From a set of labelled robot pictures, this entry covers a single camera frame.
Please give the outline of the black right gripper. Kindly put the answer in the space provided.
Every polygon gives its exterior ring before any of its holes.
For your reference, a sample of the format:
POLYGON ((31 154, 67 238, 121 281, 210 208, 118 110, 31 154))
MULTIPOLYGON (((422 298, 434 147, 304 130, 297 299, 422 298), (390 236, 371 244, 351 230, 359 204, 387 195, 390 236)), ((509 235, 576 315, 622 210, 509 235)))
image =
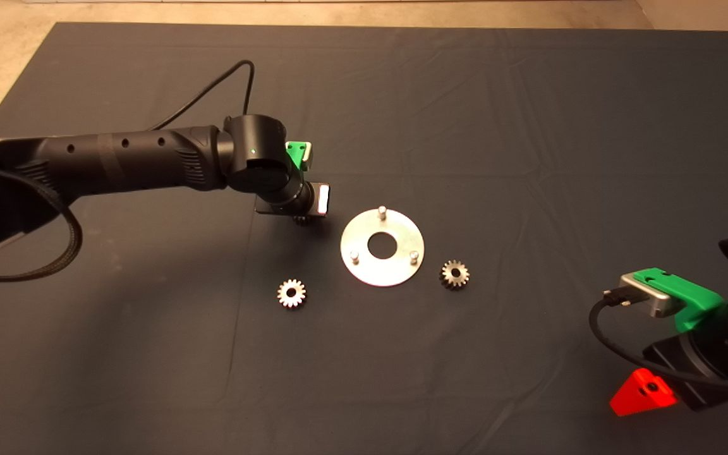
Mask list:
MULTIPOLYGON (((647 346, 645 359, 673 372, 728 381, 728 303, 711 311, 694 329, 647 346)), ((629 416, 678 403, 673 389, 650 369, 638 368, 619 386, 609 406, 629 416)))

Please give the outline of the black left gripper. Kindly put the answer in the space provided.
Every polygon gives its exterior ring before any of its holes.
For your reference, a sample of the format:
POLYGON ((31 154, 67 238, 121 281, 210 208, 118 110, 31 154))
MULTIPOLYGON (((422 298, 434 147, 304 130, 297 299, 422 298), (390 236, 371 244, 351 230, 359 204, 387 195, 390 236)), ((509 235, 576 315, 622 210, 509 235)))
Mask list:
POLYGON ((283 203, 266 202, 255 198, 255 213, 303 218, 326 218, 330 208, 331 185, 305 182, 296 196, 283 203))

